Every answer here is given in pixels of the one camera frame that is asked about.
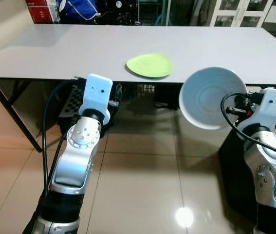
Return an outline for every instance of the green plate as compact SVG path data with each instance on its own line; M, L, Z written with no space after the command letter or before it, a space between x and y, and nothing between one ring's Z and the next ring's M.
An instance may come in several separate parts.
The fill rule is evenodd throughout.
M171 60L163 54L147 54L128 60L127 67L134 73L159 78L168 76L173 69Z

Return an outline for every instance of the glass cabinet door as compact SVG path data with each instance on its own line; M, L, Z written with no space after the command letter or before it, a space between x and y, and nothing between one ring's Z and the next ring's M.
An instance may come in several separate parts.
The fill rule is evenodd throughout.
M236 26L237 16L243 4L244 0L218 0L215 5L210 26Z
M138 0L138 21L145 26L165 26L168 0Z
M268 0L250 0L247 11L264 11Z
M240 0L222 0L219 10L221 11L236 11Z
M215 27L231 27L234 16L217 16Z
M261 27L273 0L245 0L236 26Z
M260 17L258 16L244 16L240 26L241 27L257 27Z

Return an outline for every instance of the tiled floor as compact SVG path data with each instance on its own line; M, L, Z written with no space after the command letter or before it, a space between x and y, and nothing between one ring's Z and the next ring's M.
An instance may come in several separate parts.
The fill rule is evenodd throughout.
M100 142L78 233L248 233L253 224L228 207L223 192L217 150L229 130L200 130L151 100L123 102ZM50 161L59 128L47 135ZM0 149L0 234L22 233L41 190L41 155Z

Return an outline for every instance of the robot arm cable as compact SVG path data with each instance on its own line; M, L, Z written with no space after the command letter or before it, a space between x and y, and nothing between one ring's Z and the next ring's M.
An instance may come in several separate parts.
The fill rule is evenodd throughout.
M225 108L224 108L224 104L225 104L225 101L229 98L229 97L232 97L232 96L237 96L237 95L240 95L240 96L244 96L244 97L247 97L247 94L242 94L242 93L230 93L230 94L227 94L226 96L223 97L223 99L221 100L221 105L220 105L220 108L221 108L221 112L224 116L224 118L226 119L226 121L229 123L229 125L236 131L238 132L238 134L240 134L241 136L243 136L245 139L255 143L255 144L258 144L258 145L261 145L265 148L268 148L270 150L273 150L276 152L276 148L268 145L268 144L265 144L259 140L256 140L248 135L246 135L245 133L243 133L242 131L240 131L232 122L231 120L229 119L229 117L227 116L226 112L225 112Z
M42 116L42 163L43 163L43 172L44 172L44 190L43 190L43 197L46 198L48 195L48 165L47 165L47 150L46 150L46 115L48 111L48 106L54 97L54 95L64 86L72 84L76 82L76 79L70 79L66 80L62 83L60 83L50 94L49 98L47 99L47 102L44 107L44 112Z

